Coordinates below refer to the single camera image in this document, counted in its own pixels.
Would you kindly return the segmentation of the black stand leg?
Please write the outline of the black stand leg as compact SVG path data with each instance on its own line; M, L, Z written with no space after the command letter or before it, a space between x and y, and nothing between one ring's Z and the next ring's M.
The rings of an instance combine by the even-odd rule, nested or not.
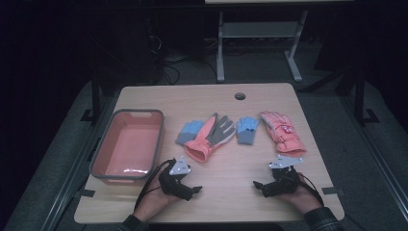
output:
M356 71L355 96L354 96L354 117L357 122L365 127L367 123L379 123L380 120L372 109L364 106L365 98L365 76L361 68Z
M100 96L97 74L91 76L91 108L83 112L81 121L88 121L94 125L100 117Z

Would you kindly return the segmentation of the person's left hand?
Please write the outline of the person's left hand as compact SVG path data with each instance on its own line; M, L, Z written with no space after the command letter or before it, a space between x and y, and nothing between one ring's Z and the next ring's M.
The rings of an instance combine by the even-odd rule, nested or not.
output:
M142 222L147 222L158 215L165 207L178 201L174 195L163 192L158 179L152 181L148 193L142 198L139 206L133 212L133 216Z

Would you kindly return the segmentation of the blue grey dotted knit glove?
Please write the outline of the blue grey dotted knit glove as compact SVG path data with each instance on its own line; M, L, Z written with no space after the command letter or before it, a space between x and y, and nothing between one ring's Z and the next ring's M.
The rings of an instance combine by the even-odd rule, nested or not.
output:
M259 120L254 117L241 117L236 123L238 144L252 145L258 125Z

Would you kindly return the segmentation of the pink glove with grey palm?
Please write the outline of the pink glove with grey palm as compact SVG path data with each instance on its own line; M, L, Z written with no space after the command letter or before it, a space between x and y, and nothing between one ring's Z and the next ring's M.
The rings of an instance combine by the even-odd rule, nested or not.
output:
M195 161L205 163L217 148L234 137L235 132L234 122L227 115L219 118L214 113L198 131L195 139L184 144L185 151Z

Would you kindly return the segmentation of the person's right hand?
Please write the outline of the person's right hand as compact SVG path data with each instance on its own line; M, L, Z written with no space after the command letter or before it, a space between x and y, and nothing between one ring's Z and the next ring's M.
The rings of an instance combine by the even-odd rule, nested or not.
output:
M322 204L315 196L302 186L298 186L294 193L278 195L278 198L291 203L299 213L305 215L317 208L322 208Z

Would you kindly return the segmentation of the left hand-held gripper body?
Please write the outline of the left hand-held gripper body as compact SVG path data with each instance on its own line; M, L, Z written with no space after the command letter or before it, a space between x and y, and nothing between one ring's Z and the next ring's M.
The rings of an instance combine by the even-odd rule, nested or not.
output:
M186 200L188 194L192 192L191 188L181 183L181 180L190 172L190 167L183 156L178 160L170 160L168 166L159 176L159 182L163 192Z

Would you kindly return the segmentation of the pink basin with grey rim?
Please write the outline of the pink basin with grey rim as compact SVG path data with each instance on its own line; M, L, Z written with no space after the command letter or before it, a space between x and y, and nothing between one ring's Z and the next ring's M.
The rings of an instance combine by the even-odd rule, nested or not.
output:
M113 113L89 166L107 185L139 185L151 175L160 156L165 116L155 109Z

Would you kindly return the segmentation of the grey metal stand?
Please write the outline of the grey metal stand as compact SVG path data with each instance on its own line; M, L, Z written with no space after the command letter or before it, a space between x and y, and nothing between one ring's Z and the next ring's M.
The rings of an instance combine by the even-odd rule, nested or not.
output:
M294 55L299 44L308 11L303 11L297 21L283 22L225 22L223 13L218 16L217 32L217 82L225 81L223 41L225 39L292 39L293 44L285 51L285 58L293 79L300 83L302 77Z

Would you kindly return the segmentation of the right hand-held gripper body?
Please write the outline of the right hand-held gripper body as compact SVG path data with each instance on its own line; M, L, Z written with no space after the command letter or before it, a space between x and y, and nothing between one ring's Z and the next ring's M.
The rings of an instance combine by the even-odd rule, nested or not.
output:
M293 193L296 190L298 177L294 166L302 162L302 157L278 155L274 161L268 164L274 178L274 182L268 187L271 196Z

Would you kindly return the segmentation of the pink padded glove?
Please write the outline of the pink padded glove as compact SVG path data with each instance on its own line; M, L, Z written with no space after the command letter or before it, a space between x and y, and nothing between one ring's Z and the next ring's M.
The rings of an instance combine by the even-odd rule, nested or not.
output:
M289 157L300 157L306 153L305 145L286 115L268 111L260 112L260 115L279 153Z

